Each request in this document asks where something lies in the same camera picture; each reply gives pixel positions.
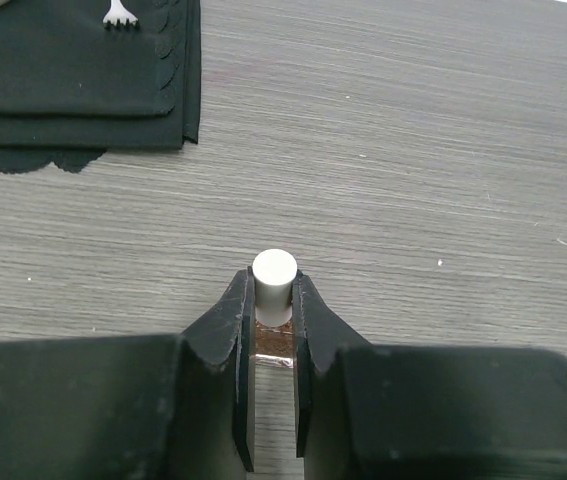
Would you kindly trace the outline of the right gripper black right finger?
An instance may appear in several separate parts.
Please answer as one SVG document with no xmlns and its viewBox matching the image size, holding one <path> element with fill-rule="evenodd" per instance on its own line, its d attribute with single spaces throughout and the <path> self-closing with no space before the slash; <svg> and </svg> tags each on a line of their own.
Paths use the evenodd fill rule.
<svg viewBox="0 0 567 480">
<path fill-rule="evenodd" d="M 567 357 L 375 345 L 292 285 L 296 452 L 308 479 L 567 479 Z"/>
</svg>

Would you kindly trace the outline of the glitter nail polish bottle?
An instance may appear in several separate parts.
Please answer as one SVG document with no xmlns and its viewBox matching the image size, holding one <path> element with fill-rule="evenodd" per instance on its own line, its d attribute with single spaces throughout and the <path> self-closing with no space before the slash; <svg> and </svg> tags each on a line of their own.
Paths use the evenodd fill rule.
<svg viewBox="0 0 567 480">
<path fill-rule="evenodd" d="M 292 321 L 272 327 L 256 322 L 256 363 L 268 367 L 292 369 L 294 366 Z"/>
</svg>

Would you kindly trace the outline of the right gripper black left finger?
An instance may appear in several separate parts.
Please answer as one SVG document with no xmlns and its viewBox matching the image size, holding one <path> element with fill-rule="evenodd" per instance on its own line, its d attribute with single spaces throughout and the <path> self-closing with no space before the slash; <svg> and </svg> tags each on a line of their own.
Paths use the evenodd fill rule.
<svg viewBox="0 0 567 480">
<path fill-rule="evenodd" d="M 0 341 L 0 479 L 243 479 L 250 270 L 180 333 Z"/>
</svg>

